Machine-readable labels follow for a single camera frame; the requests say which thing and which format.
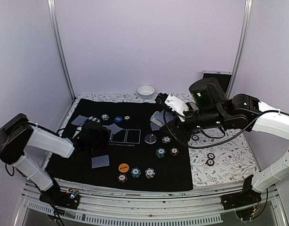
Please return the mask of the blue playing card deck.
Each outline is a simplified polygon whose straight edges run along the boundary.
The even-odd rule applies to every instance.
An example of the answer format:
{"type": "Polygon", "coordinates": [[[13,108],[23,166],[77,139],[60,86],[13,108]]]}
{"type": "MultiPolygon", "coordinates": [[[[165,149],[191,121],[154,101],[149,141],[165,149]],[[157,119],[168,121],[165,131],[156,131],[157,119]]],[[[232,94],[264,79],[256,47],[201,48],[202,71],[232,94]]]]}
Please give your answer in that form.
{"type": "MultiPolygon", "coordinates": [[[[161,127],[165,125],[163,115],[164,111],[161,112],[155,111],[153,115],[150,117],[150,125],[152,131],[159,130],[161,127]]],[[[174,119],[174,116],[171,115],[169,112],[165,112],[165,119],[166,122],[168,123],[174,119]]]]}

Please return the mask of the clear acrylic dealer button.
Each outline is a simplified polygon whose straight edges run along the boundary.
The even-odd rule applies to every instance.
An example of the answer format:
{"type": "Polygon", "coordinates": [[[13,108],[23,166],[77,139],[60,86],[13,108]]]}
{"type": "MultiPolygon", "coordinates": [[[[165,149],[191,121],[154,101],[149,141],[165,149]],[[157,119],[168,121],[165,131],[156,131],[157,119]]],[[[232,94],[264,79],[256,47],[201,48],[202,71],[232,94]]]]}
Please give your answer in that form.
{"type": "Polygon", "coordinates": [[[147,143],[147,144],[154,144],[156,141],[157,141],[157,137],[154,135],[154,134],[147,134],[144,138],[144,141],[147,143]]]}

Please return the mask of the red black chip stack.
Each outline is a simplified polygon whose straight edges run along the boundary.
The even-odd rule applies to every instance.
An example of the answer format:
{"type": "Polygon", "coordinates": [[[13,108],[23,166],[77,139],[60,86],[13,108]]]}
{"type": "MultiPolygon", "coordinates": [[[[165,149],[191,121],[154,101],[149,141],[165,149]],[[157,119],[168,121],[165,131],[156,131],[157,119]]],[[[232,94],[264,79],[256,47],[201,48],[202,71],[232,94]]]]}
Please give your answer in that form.
{"type": "Polygon", "coordinates": [[[208,153],[207,154],[206,164],[208,166],[213,166],[215,164],[214,158],[215,158],[215,155],[213,153],[208,153]]]}

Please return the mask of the blue peach stack front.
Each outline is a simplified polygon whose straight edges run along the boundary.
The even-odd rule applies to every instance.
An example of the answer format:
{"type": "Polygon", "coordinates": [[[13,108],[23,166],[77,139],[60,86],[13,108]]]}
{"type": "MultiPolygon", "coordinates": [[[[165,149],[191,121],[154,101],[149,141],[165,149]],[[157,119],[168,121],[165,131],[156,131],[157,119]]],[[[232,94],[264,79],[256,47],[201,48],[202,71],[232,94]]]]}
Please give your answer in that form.
{"type": "Polygon", "coordinates": [[[152,168],[147,168],[145,170],[145,176],[148,178],[148,179],[151,179],[155,176],[155,170],[152,169],[152,168]]]}

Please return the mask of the green chip stack front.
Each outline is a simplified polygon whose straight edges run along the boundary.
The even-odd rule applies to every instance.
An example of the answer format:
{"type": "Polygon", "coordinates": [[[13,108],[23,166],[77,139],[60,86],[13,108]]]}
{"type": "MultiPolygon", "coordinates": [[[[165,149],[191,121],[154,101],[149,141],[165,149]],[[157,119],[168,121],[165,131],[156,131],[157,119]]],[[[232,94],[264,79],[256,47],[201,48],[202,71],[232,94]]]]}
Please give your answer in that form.
{"type": "Polygon", "coordinates": [[[131,169],[131,176],[133,178],[138,178],[141,175],[141,170],[137,167],[131,169]]]}

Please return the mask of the blue small blind button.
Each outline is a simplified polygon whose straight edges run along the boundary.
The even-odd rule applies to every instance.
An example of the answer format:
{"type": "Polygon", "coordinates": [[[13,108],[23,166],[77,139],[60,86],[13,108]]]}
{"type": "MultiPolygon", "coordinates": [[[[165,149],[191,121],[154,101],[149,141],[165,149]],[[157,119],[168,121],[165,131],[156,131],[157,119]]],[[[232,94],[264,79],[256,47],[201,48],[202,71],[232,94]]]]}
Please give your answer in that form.
{"type": "Polygon", "coordinates": [[[121,116],[116,116],[116,117],[114,118],[114,121],[115,121],[116,123],[122,122],[122,120],[123,120],[123,118],[122,118],[121,116]]]}

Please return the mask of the orange big blind button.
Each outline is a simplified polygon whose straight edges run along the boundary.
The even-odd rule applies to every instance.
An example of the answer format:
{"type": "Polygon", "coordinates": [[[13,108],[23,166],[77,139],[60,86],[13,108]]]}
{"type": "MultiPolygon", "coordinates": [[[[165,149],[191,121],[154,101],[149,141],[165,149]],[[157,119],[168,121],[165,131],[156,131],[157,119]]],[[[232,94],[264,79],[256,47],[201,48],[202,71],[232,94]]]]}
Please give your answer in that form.
{"type": "Polygon", "coordinates": [[[122,163],[118,166],[118,170],[120,173],[126,173],[129,171],[129,165],[127,163],[122,163]]]}

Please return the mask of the red black stack front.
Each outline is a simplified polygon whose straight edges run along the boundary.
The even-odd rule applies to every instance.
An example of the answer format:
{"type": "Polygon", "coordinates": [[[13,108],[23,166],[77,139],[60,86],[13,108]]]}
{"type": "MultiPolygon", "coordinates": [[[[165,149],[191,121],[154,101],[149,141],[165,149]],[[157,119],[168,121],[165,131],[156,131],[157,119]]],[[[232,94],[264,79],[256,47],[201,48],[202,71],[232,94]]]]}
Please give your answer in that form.
{"type": "Polygon", "coordinates": [[[125,183],[128,180],[127,175],[126,174],[119,174],[118,175],[118,181],[121,183],[125,183]]]}

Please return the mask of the dealt cards front player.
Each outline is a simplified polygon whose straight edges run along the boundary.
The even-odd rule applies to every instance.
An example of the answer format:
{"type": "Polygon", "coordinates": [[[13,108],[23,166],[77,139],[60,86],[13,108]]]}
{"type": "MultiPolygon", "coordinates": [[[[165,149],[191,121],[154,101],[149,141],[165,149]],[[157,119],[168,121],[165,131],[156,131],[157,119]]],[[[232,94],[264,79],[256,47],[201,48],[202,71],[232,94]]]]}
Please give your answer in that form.
{"type": "Polygon", "coordinates": [[[108,155],[102,155],[91,158],[91,167],[93,169],[110,166],[110,160],[108,155]]]}

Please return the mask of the dealt cards player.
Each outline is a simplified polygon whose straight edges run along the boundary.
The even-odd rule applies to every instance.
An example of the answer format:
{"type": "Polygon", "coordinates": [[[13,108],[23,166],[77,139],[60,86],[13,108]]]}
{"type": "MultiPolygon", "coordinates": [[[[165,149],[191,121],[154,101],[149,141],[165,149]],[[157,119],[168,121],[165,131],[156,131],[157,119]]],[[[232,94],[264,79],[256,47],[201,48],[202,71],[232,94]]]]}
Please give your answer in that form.
{"type": "Polygon", "coordinates": [[[110,160],[108,155],[102,155],[91,158],[91,167],[93,169],[110,166],[110,160]]]}
{"type": "Polygon", "coordinates": [[[71,124],[74,125],[74,126],[80,127],[80,126],[82,126],[85,123],[85,121],[87,119],[88,119],[88,117],[79,115],[71,122],[71,124]]]}

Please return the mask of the blue fifty chips row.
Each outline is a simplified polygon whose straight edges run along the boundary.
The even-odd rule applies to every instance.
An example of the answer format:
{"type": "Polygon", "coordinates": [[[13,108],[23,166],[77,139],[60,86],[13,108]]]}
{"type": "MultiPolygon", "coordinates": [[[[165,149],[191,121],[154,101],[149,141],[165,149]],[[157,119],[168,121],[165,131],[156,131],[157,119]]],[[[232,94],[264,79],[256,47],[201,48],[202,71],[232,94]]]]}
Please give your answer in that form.
{"type": "Polygon", "coordinates": [[[94,122],[97,122],[97,123],[101,122],[101,120],[98,117],[94,117],[94,116],[88,117],[88,120],[89,121],[94,121],[94,122]]]}

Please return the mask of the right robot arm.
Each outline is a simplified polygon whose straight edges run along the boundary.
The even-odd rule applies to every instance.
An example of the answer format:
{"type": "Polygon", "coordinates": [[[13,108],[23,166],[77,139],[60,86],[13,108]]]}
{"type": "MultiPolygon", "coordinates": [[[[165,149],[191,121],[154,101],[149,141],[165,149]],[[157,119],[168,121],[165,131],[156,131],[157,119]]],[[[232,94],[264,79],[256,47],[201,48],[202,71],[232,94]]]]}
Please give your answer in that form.
{"type": "MultiPolygon", "coordinates": [[[[289,141],[289,113],[246,94],[227,99],[218,80],[213,77],[193,83],[189,91],[198,107],[195,111],[191,111],[190,106],[173,94],[169,94],[164,101],[177,114],[180,122],[176,120],[173,125],[179,128],[180,133],[212,128],[240,129],[239,133],[263,132],[289,141]]],[[[256,193],[262,193],[288,175],[289,151],[265,170],[245,179],[237,201],[248,205],[256,193]]]]}

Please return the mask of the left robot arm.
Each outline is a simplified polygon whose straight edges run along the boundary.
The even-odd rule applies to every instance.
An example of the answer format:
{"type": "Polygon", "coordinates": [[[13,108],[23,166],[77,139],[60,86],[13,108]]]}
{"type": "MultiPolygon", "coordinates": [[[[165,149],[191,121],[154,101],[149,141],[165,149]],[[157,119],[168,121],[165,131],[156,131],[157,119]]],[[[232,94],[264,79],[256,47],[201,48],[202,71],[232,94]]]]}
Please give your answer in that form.
{"type": "Polygon", "coordinates": [[[11,165],[32,181],[53,203],[60,204],[64,194],[58,183],[25,152],[35,147],[72,161],[88,157],[107,146],[111,132],[95,121],[86,121],[73,138],[62,137],[20,113],[0,128],[0,160],[11,165]]]}

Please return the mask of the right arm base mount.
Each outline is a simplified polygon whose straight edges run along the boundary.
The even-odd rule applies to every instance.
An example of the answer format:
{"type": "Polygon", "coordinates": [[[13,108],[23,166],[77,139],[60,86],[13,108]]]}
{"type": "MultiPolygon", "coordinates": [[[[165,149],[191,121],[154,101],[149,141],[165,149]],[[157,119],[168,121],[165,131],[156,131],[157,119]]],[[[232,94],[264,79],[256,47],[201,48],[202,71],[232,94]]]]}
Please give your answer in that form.
{"type": "MultiPolygon", "coordinates": [[[[244,207],[251,204],[257,204],[261,202],[261,194],[252,190],[252,178],[253,175],[245,178],[240,192],[226,194],[221,196],[221,204],[224,210],[235,209],[244,207]]],[[[249,221],[255,216],[257,207],[251,207],[247,210],[237,210],[236,216],[243,221],[249,221]]]]}

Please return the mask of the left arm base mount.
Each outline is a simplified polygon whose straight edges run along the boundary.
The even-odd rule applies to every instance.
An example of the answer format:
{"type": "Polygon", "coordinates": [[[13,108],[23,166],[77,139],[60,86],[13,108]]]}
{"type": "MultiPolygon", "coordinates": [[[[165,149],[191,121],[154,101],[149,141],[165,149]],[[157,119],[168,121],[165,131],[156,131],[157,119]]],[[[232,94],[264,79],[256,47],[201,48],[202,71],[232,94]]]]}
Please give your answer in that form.
{"type": "Polygon", "coordinates": [[[76,189],[69,188],[62,191],[57,182],[46,191],[41,191],[39,200],[53,206],[77,210],[80,203],[80,193],[76,189]]]}

